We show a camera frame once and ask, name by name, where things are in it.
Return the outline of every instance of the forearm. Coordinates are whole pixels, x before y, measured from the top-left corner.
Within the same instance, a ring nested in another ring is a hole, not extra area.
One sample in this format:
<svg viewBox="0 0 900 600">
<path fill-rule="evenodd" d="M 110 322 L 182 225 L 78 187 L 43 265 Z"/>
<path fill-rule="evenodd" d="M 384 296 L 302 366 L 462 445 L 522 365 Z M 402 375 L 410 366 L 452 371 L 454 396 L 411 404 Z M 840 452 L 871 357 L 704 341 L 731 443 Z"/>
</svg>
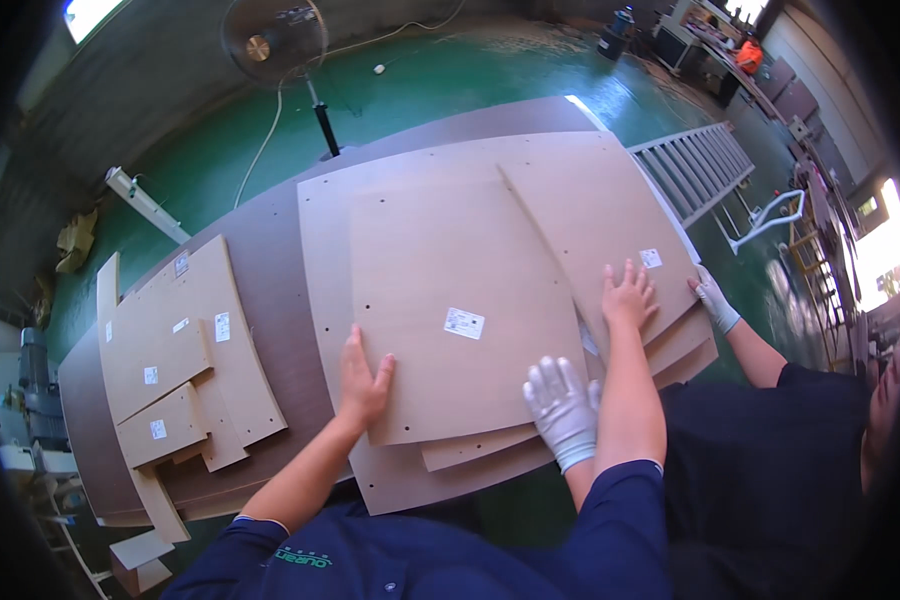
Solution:
<svg viewBox="0 0 900 600">
<path fill-rule="evenodd" d="M 592 458 L 577 462 L 566 469 L 563 474 L 563 479 L 567 482 L 567 487 L 570 488 L 570 496 L 573 497 L 573 504 L 578 513 L 581 507 L 584 506 L 584 500 L 590 494 L 590 487 L 595 479 L 593 462 L 594 459 Z"/>
<path fill-rule="evenodd" d="M 776 388 L 787 359 L 757 335 L 743 318 L 725 336 L 750 385 L 755 388 Z"/>
<path fill-rule="evenodd" d="M 612 324 L 609 364 L 597 421 L 593 477 L 637 459 L 651 459 L 662 466 L 666 453 L 663 407 L 650 375 L 640 332 L 632 326 Z"/>
<path fill-rule="evenodd" d="M 363 433 L 338 416 L 330 419 L 293 460 L 253 494 L 240 514 L 280 522 L 293 534 L 324 508 L 350 450 Z"/>
</svg>

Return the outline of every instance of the orange vest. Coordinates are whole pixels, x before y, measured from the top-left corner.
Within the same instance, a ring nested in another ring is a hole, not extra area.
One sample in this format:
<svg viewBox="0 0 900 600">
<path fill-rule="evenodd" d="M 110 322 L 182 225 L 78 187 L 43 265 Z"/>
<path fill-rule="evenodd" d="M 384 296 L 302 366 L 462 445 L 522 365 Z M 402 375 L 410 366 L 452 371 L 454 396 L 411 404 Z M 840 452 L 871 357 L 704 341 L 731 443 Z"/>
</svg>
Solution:
<svg viewBox="0 0 900 600">
<path fill-rule="evenodd" d="M 757 68 L 760 66 L 760 62 L 763 61 L 763 50 L 760 50 L 759 46 L 755 46 L 751 42 L 745 41 L 744 45 L 740 48 L 740 52 L 737 54 L 737 65 L 741 65 L 746 61 L 753 62 L 751 64 L 742 65 L 740 69 L 749 75 L 755 74 Z"/>
</svg>

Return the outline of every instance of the printed logo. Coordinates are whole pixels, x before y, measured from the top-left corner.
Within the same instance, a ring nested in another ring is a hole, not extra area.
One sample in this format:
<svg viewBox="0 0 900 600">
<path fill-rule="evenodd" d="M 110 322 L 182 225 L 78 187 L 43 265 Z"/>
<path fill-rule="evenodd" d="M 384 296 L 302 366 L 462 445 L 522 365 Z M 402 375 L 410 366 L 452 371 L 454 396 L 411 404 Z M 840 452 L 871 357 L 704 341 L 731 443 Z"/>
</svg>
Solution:
<svg viewBox="0 0 900 600">
<path fill-rule="evenodd" d="M 304 554 L 303 550 L 294 551 L 294 549 L 290 546 L 284 546 L 280 548 L 273 556 L 282 561 L 287 561 L 288 563 L 310 565 L 311 567 L 316 567 L 317 569 L 323 569 L 328 565 L 333 565 L 333 560 L 327 558 L 327 555 L 325 554 L 321 554 L 320 556 L 317 556 L 316 552 L 308 552 Z"/>
</svg>

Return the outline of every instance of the fan stand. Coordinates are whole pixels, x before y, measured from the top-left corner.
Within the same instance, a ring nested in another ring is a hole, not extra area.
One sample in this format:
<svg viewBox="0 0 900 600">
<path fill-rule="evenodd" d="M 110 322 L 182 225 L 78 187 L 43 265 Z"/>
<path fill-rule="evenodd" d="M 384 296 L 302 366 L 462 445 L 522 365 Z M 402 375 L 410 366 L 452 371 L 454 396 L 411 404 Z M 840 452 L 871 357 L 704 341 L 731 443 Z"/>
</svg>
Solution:
<svg viewBox="0 0 900 600">
<path fill-rule="evenodd" d="M 320 162 L 327 162 L 340 155 L 340 147 L 337 146 L 337 138 L 334 137 L 333 128 L 330 126 L 330 119 L 327 118 L 327 105 L 321 102 L 321 99 L 317 97 L 317 90 L 314 89 L 309 73 L 305 78 L 307 80 L 307 90 L 310 90 L 310 98 L 313 101 L 313 112 L 316 113 L 316 120 L 320 124 L 320 129 L 323 130 L 323 137 L 326 139 L 327 148 L 330 149 L 330 151 L 324 152 L 319 160 Z"/>
</svg>

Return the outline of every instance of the black pole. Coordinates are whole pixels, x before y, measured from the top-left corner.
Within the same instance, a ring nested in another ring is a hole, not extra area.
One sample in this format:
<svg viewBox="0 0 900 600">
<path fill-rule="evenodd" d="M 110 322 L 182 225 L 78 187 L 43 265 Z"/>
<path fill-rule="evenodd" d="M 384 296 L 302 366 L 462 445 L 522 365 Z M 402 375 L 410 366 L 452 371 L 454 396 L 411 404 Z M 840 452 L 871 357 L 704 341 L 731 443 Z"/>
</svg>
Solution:
<svg viewBox="0 0 900 600">
<path fill-rule="evenodd" d="M 330 128 L 330 119 L 327 118 L 327 105 L 323 102 L 316 103 L 313 105 L 313 112 L 316 113 L 316 120 L 320 122 L 320 128 L 323 130 L 323 137 L 327 140 L 330 154 L 338 157 L 340 148 L 337 147 L 337 138 L 333 136 L 333 129 Z"/>
<path fill-rule="evenodd" d="M 317 97 L 317 90 L 314 89 L 314 84 L 310 80 L 310 73 L 305 75 L 307 78 L 307 90 L 310 90 L 310 97 L 313 101 L 313 112 L 316 113 L 316 120 L 320 122 L 320 128 L 323 130 L 323 137 L 327 140 L 327 147 L 330 149 L 330 154 L 334 157 L 338 157 L 340 155 L 340 148 L 337 146 L 337 138 L 333 136 L 333 129 L 330 127 L 330 119 L 327 118 L 327 105 L 321 102 L 321 99 Z"/>
</svg>

